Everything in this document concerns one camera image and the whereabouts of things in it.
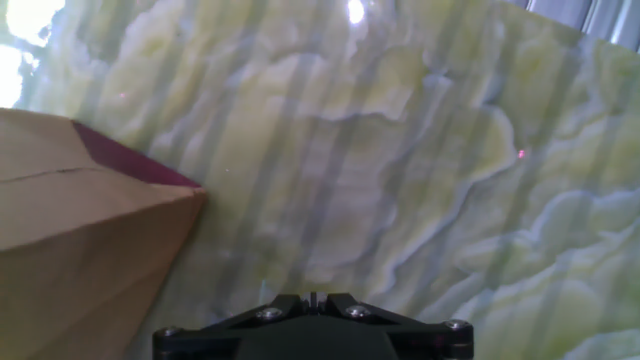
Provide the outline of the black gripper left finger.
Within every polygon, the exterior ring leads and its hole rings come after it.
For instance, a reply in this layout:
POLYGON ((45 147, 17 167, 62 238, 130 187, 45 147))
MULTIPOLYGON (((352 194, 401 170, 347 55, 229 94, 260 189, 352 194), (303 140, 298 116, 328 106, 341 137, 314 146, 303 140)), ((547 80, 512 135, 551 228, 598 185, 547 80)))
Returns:
POLYGON ((153 360, 235 359, 241 342, 265 330, 314 311, 314 293, 277 295, 273 301, 197 330, 176 326, 152 335, 153 360))

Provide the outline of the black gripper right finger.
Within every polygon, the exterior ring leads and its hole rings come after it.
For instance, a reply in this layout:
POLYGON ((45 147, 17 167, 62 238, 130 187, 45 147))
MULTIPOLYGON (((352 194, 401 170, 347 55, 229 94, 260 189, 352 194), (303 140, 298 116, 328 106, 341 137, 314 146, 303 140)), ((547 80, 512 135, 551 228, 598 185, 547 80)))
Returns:
POLYGON ((382 345, 397 359, 472 359, 473 325, 448 319, 424 323, 356 300, 348 293, 313 293, 313 312, 360 324, 376 335, 366 335, 366 345, 382 345))

